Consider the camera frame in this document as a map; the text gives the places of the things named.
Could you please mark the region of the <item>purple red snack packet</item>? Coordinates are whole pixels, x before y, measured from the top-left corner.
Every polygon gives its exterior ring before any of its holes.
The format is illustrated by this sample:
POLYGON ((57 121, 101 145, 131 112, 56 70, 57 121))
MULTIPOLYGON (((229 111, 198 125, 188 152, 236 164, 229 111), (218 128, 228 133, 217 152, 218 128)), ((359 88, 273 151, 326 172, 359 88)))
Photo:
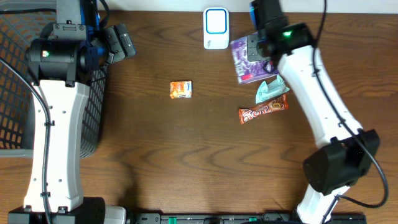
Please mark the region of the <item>purple red snack packet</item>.
POLYGON ((257 33, 253 33, 230 43, 239 84, 252 83, 279 74, 270 58, 259 54, 257 41, 257 33))

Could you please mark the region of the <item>teal snack packet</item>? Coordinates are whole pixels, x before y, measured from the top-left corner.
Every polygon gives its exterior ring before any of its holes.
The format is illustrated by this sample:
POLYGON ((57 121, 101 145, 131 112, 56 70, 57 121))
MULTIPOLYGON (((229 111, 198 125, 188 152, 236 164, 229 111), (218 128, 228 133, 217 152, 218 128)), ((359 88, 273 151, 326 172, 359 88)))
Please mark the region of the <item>teal snack packet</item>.
POLYGON ((290 91, 290 88, 286 85, 285 80, 280 75, 277 75, 274 81, 261 83, 256 93, 256 104, 283 95, 288 91, 290 91))

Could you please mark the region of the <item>orange chocolate bar wrapper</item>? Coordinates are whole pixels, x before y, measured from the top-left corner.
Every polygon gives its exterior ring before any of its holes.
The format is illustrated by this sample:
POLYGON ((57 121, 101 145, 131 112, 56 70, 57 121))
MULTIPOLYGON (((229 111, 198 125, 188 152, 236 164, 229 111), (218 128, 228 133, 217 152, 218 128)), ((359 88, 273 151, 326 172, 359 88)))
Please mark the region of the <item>orange chocolate bar wrapper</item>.
POLYGON ((260 115, 287 110, 288 108, 287 95, 283 94, 255 107, 238 109, 239 122, 240 124, 244 124, 260 115))

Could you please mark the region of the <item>small orange snack packet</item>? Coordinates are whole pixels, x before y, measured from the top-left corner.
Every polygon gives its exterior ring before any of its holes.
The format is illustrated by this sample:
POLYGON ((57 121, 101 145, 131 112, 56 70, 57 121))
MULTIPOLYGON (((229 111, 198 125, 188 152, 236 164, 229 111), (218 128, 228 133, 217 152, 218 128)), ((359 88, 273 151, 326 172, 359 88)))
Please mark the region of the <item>small orange snack packet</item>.
POLYGON ((170 82, 170 97, 171 99, 191 98, 192 82, 191 81, 170 82))

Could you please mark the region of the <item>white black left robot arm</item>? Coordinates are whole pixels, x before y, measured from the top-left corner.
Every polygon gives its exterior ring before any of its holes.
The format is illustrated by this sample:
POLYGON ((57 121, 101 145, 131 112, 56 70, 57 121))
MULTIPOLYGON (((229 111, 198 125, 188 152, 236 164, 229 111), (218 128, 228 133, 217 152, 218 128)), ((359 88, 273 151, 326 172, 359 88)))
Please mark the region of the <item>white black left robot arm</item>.
POLYGON ((83 119, 96 72, 136 54, 124 24, 108 25, 98 1, 57 1, 56 20, 33 40, 23 83, 34 96, 32 172, 9 223, 134 222, 128 209, 85 197, 80 179, 83 119))

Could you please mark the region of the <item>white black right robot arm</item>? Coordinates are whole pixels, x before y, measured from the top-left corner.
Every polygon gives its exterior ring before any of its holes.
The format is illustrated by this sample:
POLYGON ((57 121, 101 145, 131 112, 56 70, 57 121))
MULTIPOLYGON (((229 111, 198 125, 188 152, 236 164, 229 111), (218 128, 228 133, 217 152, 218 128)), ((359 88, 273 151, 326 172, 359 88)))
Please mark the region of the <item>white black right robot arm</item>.
POLYGON ((317 146, 303 162, 308 187, 295 210, 302 223, 327 223, 338 201, 365 176, 380 139, 349 112, 322 62, 318 41, 305 23, 290 24, 279 1, 250 3, 256 49, 271 59, 294 91, 317 146))

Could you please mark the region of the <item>white barcode scanner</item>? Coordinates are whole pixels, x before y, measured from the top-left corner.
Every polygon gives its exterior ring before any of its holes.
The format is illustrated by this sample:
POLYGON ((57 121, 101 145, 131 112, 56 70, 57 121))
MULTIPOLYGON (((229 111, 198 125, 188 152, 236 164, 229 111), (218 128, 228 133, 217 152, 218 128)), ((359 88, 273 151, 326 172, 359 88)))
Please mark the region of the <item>white barcode scanner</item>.
POLYGON ((203 46, 207 50, 227 49, 229 45, 229 11, 208 7, 203 11, 203 46))

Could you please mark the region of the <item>dark grey plastic basket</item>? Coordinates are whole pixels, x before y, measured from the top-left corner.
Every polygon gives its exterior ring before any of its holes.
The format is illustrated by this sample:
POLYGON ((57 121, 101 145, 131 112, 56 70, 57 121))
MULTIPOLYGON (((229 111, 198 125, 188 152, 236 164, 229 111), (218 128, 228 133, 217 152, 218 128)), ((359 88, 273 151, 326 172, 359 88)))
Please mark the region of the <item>dark grey plastic basket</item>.
MULTIPOLYGON (((46 26, 56 20, 55 1, 1 1, 1 58, 27 77, 25 50, 46 26)), ((81 157, 96 151, 106 85, 106 69, 95 71, 83 115, 81 157)), ((1 66, 1 157, 33 155, 34 102, 30 90, 4 65, 1 66)))

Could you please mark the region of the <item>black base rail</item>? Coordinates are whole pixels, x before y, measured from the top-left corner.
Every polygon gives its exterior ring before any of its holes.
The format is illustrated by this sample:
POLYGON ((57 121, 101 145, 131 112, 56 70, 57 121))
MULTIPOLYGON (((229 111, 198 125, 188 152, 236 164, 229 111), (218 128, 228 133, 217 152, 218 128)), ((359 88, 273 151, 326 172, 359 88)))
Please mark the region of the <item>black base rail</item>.
POLYGON ((241 224, 241 223, 300 223, 288 213, 268 212, 262 215, 161 215, 139 213, 135 224, 241 224))

